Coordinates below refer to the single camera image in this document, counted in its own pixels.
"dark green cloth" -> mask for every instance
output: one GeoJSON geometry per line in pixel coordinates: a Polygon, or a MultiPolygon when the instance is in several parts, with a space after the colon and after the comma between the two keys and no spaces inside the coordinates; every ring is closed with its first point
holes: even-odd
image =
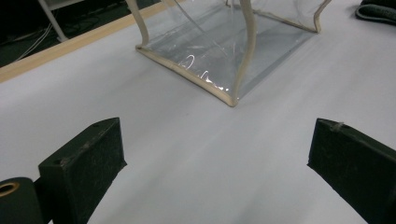
{"type": "Polygon", "coordinates": [[[396,25],[396,0],[363,0],[356,10],[356,17],[396,25]]]}

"brass ring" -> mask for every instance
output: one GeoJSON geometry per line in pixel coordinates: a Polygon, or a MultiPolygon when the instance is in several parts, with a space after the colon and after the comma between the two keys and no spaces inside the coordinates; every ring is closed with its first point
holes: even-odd
{"type": "Polygon", "coordinates": [[[0,186],[0,198],[4,197],[20,187],[20,183],[18,182],[10,182],[0,186]]]}

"metal leg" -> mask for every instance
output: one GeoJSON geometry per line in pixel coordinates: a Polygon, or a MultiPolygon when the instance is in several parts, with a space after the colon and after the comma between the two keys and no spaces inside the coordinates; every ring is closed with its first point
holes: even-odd
{"type": "Polygon", "coordinates": [[[61,42],[68,40],[68,38],[64,35],[64,32],[62,31],[58,22],[55,20],[55,17],[53,17],[52,12],[50,11],[47,3],[44,0],[38,0],[38,3],[41,5],[44,12],[47,14],[47,17],[49,18],[49,21],[52,24],[53,29],[55,29],[56,34],[58,34],[59,36],[58,40],[61,42]]]}

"white tabletop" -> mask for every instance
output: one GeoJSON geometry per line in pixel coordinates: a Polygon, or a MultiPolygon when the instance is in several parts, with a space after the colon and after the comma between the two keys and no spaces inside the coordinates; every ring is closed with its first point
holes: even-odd
{"type": "Polygon", "coordinates": [[[134,50],[130,26],[0,84],[0,180],[120,117],[126,166],[95,224],[362,224],[306,166],[316,118],[396,148],[396,27],[334,0],[310,38],[235,108],[134,50]]]}

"clear bag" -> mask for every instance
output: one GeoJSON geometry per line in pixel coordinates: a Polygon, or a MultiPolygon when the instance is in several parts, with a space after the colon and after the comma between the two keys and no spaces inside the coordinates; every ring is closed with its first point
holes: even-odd
{"type": "Polygon", "coordinates": [[[229,106],[320,31],[331,0],[162,0],[139,26],[136,49],[229,106]]]}

